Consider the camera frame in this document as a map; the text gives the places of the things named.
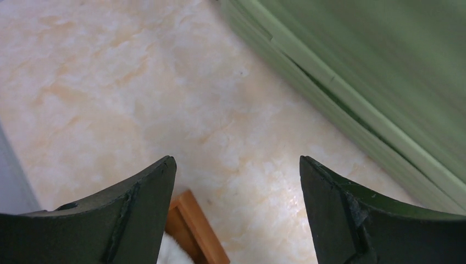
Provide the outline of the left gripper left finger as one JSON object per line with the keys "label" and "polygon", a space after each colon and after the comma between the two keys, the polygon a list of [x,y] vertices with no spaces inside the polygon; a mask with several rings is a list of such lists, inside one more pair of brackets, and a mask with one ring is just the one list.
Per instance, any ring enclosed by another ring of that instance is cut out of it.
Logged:
{"label": "left gripper left finger", "polygon": [[54,211],[1,214],[1,263],[156,263],[176,169],[165,156]]}

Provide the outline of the green suitcase blue lining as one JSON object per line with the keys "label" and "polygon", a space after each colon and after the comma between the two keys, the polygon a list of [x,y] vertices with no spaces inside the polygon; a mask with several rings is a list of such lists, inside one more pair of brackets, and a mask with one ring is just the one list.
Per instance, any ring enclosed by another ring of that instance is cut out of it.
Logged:
{"label": "green suitcase blue lining", "polygon": [[231,28],[425,206],[465,213],[465,1],[221,1]]}

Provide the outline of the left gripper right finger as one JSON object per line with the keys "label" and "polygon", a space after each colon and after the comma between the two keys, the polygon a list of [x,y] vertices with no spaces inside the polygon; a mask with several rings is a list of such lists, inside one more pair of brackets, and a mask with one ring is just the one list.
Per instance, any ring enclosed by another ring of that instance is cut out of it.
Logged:
{"label": "left gripper right finger", "polygon": [[465,217],[387,197],[309,156],[299,172],[319,263],[465,263]]}

